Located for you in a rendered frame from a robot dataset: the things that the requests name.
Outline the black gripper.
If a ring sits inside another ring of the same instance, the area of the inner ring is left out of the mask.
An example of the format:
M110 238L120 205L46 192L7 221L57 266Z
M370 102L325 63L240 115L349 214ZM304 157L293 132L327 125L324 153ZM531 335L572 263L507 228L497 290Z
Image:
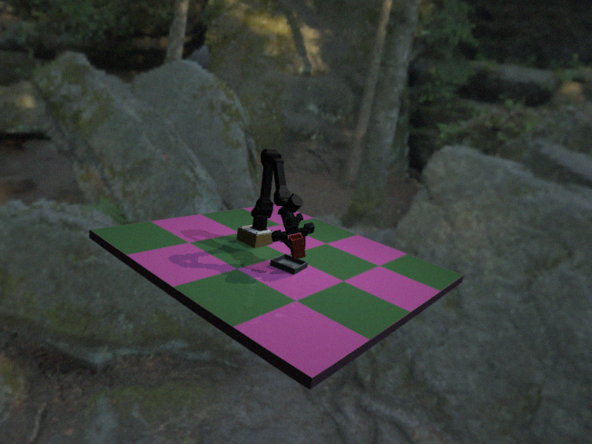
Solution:
M292 215L285 216L284 218L286 218L286 217L289 219L292 217ZM306 224L304 224L304 227L302 227L302 228L299 228L297 224L293 224L293 225L289 226L288 229L286 229L285 224L284 224L284 218L282 219L282 221L283 221L283 225L284 225L286 232L282 232L281 230L272 232L272 234L271 234L272 241L273 242L278 242L278 241L283 242L293 252L288 235L300 232L301 236L303 237L303 240L304 240L304 248L305 248L305 238L308 234L314 232L314 228L315 228L314 224L312 222L306 223Z

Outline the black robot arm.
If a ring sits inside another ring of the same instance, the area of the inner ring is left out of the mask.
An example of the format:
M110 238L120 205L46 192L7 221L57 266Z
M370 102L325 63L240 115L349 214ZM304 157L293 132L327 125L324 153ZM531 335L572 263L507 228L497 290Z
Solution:
M257 231L266 231L267 218L271 218L273 211L273 202L271 201L271 183L272 175L274 174L276 191L274 193L274 203L277 206L282 206L278 214L283 219L285 216L292 215L291 218L284 218L286 229L293 224L299 225L303 220L302 214L298 213L294 216L294 212L303 205L303 200L297 193L291 195L287 189L284 161L277 150L263 149L261 151L261 164L263 166L262 180L261 180L261 196L256 202L255 207L251 211L253 217L252 229Z

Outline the dark red square cup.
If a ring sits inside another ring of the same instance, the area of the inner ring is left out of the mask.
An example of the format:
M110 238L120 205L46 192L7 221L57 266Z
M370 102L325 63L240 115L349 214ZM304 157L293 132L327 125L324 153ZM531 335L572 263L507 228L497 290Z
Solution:
M291 243L291 247L293 252L291 251L291 256L294 260L304 258L305 255L305 248L304 248L304 240L300 233L293 234L289 236L289 241Z

